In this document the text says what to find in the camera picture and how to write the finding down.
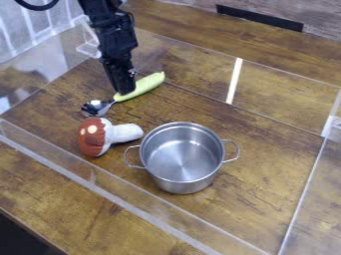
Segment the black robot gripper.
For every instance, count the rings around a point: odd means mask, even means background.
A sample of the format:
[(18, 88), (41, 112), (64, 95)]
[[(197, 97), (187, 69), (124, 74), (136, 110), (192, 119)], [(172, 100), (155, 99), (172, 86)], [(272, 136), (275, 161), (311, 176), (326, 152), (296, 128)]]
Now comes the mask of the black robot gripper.
[[(128, 0), (77, 0), (98, 39), (98, 50), (105, 61), (102, 67), (114, 90), (126, 95), (136, 88), (136, 69), (130, 58), (138, 45), (133, 15), (120, 9)], [(121, 69), (110, 64), (124, 60)]]

